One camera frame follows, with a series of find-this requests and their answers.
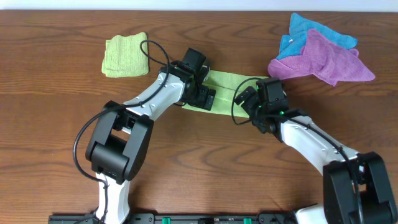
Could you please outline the green microfiber cloth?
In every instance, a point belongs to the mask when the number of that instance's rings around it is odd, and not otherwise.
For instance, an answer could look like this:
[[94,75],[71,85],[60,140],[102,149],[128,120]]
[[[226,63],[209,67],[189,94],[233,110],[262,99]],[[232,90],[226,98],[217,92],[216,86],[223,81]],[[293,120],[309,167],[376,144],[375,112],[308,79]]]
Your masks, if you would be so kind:
[[231,105],[234,92],[238,85],[248,78],[265,79],[267,77],[245,76],[212,70],[209,72],[208,78],[203,82],[205,86],[216,90],[215,99],[211,110],[208,111],[190,105],[183,106],[183,109],[231,116]]

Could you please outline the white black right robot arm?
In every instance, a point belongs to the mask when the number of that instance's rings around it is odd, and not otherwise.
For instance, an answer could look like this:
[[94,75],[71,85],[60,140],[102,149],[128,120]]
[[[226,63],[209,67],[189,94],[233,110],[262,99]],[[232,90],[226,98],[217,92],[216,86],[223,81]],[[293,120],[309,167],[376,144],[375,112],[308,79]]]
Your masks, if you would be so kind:
[[255,78],[237,87],[239,105],[261,133],[298,151],[323,177],[323,202],[294,213],[296,223],[397,223],[397,206],[383,158],[360,153],[320,129],[304,111],[290,108],[278,78]]

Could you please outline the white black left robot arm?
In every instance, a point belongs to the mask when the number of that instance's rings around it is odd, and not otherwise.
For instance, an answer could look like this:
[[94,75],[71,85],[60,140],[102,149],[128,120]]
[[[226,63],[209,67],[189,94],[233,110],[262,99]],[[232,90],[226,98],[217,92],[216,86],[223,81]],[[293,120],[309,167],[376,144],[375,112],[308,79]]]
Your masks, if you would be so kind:
[[188,49],[182,60],[164,65],[137,97],[105,104],[85,153],[99,179],[95,218],[100,223],[123,223],[129,215],[130,181],[144,163],[155,120],[179,101],[211,110],[216,90],[203,85],[209,72],[206,57]]

